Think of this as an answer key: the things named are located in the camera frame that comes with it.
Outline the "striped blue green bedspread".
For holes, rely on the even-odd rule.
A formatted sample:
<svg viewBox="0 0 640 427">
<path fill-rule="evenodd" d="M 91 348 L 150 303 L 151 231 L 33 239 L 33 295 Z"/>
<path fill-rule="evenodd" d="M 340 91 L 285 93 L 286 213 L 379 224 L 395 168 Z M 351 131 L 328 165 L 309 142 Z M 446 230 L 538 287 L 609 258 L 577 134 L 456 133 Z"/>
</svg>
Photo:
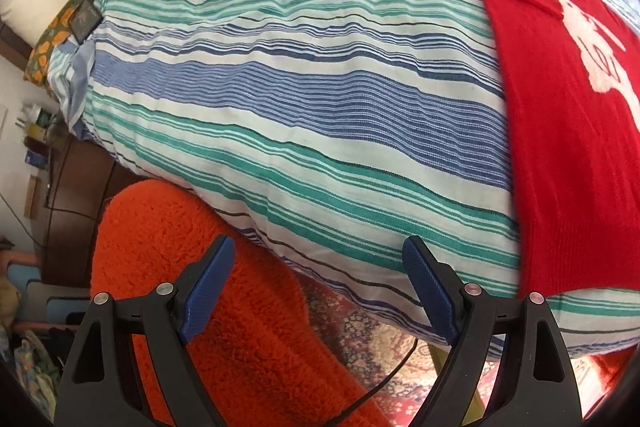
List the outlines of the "striped blue green bedspread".
<svg viewBox="0 0 640 427">
<path fill-rule="evenodd" d="M 639 0 L 603 0 L 631 28 Z M 435 340 L 402 269 L 422 237 L 518 291 L 506 106 L 482 0 L 96 0 L 53 41 L 70 129 L 200 196 L 291 268 Z"/>
</svg>

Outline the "orange floral mattress sheet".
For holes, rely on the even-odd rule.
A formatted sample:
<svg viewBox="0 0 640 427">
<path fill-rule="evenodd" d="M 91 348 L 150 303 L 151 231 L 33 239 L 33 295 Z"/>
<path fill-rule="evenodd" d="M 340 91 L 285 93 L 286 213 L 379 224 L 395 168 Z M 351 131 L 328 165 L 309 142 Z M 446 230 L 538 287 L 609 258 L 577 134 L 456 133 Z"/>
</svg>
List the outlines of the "orange floral mattress sheet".
<svg viewBox="0 0 640 427">
<path fill-rule="evenodd" d="M 70 31 L 70 19 L 85 0 L 68 0 L 58 11 L 56 17 L 50 21 L 43 31 L 37 43 L 30 52 L 24 69 L 24 79 L 35 86 L 50 90 L 47 85 L 47 75 L 52 51 L 55 46 L 68 38 Z"/>
</svg>

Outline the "red rabbit sweater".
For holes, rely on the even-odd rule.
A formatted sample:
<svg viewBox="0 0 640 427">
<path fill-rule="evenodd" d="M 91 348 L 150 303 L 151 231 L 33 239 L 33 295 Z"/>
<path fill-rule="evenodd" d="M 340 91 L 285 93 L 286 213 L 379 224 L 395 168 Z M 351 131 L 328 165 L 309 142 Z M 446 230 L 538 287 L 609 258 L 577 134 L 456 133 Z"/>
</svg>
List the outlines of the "red rabbit sweater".
<svg viewBox="0 0 640 427">
<path fill-rule="evenodd" d="M 602 0 L 483 0 L 522 293 L 639 286 L 639 39 Z"/>
</svg>

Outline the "orange fluffy garment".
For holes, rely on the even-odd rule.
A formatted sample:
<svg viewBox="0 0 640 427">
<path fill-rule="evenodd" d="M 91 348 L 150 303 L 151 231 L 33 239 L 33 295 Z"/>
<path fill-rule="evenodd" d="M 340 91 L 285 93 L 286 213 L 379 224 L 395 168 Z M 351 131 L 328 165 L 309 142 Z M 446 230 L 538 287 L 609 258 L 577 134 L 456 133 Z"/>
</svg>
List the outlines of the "orange fluffy garment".
<svg viewBox="0 0 640 427">
<path fill-rule="evenodd" d="M 364 391 L 318 338 L 294 272 L 232 228 L 198 196 L 168 182 L 130 185 L 106 206 L 91 290 L 143 296 L 233 239 L 233 270 L 206 329 L 188 346 L 230 426 L 321 426 Z"/>
</svg>

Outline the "patterned floor rug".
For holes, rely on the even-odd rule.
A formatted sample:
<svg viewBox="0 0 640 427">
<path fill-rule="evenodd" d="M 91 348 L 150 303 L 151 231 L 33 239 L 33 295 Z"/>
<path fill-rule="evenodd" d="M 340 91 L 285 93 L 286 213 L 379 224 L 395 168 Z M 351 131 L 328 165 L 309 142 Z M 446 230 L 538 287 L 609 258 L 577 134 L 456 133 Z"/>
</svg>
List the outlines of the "patterned floor rug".
<svg viewBox="0 0 640 427">
<path fill-rule="evenodd" d="M 378 321 L 304 274 L 297 278 L 312 328 L 364 389 L 398 370 L 373 400 L 393 426 L 408 425 L 444 361 L 432 358 L 426 341 Z"/>
</svg>

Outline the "brown wooden nightstand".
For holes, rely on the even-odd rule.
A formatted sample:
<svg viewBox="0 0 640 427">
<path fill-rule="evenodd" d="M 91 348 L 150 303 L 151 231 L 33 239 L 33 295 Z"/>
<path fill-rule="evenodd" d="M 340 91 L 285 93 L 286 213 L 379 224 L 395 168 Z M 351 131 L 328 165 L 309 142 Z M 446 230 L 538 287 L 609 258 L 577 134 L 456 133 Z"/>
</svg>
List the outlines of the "brown wooden nightstand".
<svg viewBox="0 0 640 427">
<path fill-rule="evenodd" d="M 87 288 L 104 210 L 142 178 L 102 147 L 69 136 L 51 150 L 48 169 L 38 179 L 32 234 L 43 282 Z"/>
</svg>

